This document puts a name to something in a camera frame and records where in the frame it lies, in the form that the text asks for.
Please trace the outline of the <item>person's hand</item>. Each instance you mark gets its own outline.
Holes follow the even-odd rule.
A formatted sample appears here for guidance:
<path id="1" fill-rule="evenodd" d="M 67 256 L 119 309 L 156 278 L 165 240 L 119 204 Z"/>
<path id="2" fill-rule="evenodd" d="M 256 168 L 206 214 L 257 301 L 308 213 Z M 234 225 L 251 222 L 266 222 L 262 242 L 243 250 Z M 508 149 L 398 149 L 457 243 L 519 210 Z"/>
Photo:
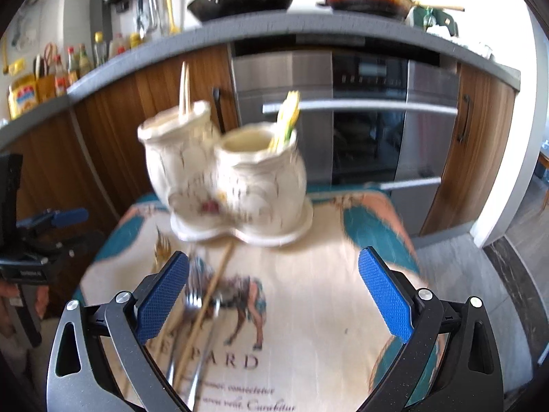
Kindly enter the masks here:
<path id="1" fill-rule="evenodd" d="M 9 339 L 16 333 L 15 308 L 20 299 L 18 286 L 1 281 L 1 335 Z M 35 315 L 42 320 L 47 311 L 49 303 L 49 287 L 37 286 L 35 291 L 34 309 Z"/>

